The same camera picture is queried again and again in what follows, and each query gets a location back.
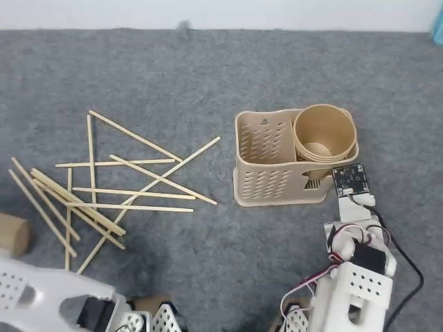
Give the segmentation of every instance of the ventilation slot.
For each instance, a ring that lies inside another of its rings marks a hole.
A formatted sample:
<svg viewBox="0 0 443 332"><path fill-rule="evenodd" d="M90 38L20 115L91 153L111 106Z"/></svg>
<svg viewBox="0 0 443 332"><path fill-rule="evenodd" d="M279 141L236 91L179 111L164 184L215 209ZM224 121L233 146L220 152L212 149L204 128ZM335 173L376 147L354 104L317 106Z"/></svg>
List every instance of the ventilation slot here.
<svg viewBox="0 0 443 332"><path fill-rule="evenodd" d="M321 180L308 180L305 189L317 189L320 187Z"/></svg>

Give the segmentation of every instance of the brown paper cup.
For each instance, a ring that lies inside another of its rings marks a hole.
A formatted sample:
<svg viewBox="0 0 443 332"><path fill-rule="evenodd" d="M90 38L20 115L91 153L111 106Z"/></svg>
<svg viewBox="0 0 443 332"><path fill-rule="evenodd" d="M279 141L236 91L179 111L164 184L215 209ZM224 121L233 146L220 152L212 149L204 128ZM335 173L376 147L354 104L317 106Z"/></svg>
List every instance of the brown paper cup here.
<svg viewBox="0 0 443 332"><path fill-rule="evenodd" d="M297 156L317 163L343 160L356 143L356 128L349 112L328 104L317 104L301 111L293 124ZM327 169L309 174L322 178Z"/></svg>

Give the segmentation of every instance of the black circuit board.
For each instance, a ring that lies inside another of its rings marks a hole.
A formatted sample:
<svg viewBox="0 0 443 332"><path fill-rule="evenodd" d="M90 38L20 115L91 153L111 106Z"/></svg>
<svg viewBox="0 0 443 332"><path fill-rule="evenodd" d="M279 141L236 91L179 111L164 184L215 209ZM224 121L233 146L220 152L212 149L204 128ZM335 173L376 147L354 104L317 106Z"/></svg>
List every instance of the black circuit board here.
<svg viewBox="0 0 443 332"><path fill-rule="evenodd" d="M365 169L360 163L334 168L332 177L339 198L370 192Z"/></svg>

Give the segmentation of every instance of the plastic utensil caddy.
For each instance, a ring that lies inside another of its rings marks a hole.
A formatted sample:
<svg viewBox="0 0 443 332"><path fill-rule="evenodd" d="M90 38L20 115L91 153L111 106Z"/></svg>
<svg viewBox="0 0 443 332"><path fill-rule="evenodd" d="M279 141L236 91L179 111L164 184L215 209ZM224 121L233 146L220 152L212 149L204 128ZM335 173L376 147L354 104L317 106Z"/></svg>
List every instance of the plastic utensil caddy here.
<svg viewBox="0 0 443 332"><path fill-rule="evenodd" d="M352 163L359 155L356 141L343 160L317 163L297 159L293 122L302 109L243 111L235 118L236 167L234 197L242 206L320 203L332 186L328 173L310 181L307 172Z"/></svg>

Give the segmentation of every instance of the gray carpet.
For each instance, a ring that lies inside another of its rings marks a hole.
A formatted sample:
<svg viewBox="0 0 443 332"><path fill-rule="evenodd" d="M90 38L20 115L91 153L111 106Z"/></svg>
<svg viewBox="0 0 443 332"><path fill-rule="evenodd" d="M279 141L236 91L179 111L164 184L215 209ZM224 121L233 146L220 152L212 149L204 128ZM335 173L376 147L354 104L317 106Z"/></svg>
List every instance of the gray carpet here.
<svg viewBox="0 0 443 332"><path fill-rule="evenodd" d="M443 330L443 48L428 35L1 32L0 75L0 210L32 223L25 261L62 267L63 249L9 177L11 156L66 184L66 170L54 164L87 161L89 109L182 158L221 136L171 178L219 205L140 199L196 212L129 212L127 250L107 243L85 275L128 296L170 294L192 331L266 331L281 296L327 263L322 226L337 220L338 205L330 193L318 205L238 206L233 120L245 109L327 102L353 113L377 207L426 277L391 331ZM99 160L163 157L103 122L94 129ZM98 187L139 190L148 182L126 167L98 172ZM87 168L75 170L74 183L89 184ZM99 236L77 220L75 228L78 268ZM392 306L417 283L398 259Z"/></svg>

